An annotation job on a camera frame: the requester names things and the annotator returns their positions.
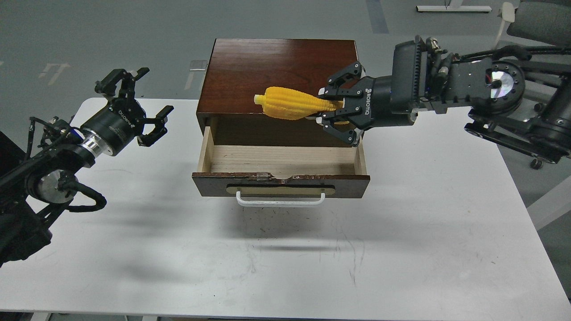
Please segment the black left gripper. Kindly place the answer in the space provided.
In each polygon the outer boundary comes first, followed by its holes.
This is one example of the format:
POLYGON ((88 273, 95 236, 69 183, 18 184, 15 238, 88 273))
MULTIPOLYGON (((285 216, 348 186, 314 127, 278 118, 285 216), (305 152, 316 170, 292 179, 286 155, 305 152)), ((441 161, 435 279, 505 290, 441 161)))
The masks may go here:
POLYGON ((316 114, 316 123, 323 130, 353 147, 359 146, 364 130, 379 127, 412 126, 412 114, 398 114, 391 110, 392 76, 373 78, 364 76, 359 61, 329 76, 318 91, 324 100, 353 100, 353 106, 316 114))

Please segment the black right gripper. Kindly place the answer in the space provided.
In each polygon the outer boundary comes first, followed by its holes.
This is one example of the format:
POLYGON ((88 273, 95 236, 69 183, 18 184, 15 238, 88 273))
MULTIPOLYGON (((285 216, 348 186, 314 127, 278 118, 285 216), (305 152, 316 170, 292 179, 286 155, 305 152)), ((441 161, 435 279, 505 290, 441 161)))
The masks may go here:
POLYGON ((168 132, 167 116, 174 107, 167 105, 155 118, 146 118, 145 111, 135 99, 136 82, 149 71, 148 67, 142 67, 133 75, 125 69, 114 69, 104 79, 95 82, 95 92, 108 102, 81 125, 81 131, 101 138, 106 144, 106 154, 116 156, 136 136, 139 146, 149 148, 168 132), (148 134, 142 134, 147 124, 153 124, 154 128, 148 134))

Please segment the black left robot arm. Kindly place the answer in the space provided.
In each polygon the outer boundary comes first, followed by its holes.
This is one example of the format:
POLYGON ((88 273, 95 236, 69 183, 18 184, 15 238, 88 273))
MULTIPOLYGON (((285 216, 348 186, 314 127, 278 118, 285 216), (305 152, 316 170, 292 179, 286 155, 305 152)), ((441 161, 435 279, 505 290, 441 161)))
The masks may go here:
MULTIPOLYGON (((143 67, 133 75, 114 69, 97 81, 95 92, 107 104, 79 128, 61 119, 43 122, 41 151, 35 156, 2 138, 2 263, 25 260, 48 245, 49 228, 63 211, 90 213, 106 206, 101 193, 77 181, 82 167, 93 166, 100 154, 116 156, 132 140, 148 148, 167 134, 174 107, 167 105, 149 118, 135 98, 136 82, 148 71, 143 67)), ((316 98, 301 86, 273 86, 270 70, 241 83, 243 67, 233 74, 210 67, 197 108, 204 141, 220 138, 223 148, 240 152, 261 149, 270 159, 292 152, 285 168, 293 173, 285 185, 299 189, 294 181, 304 179, 309 189, 332 189, 332 179, 348 179, 348 174, 318 173, 304 156, 357 152, 363 131, 414 123, 414 111, 394 107, 398 90, 391 89, 391 77, 363 77, 361 72, 359 62, 350 64, 330 76, 316 98)))

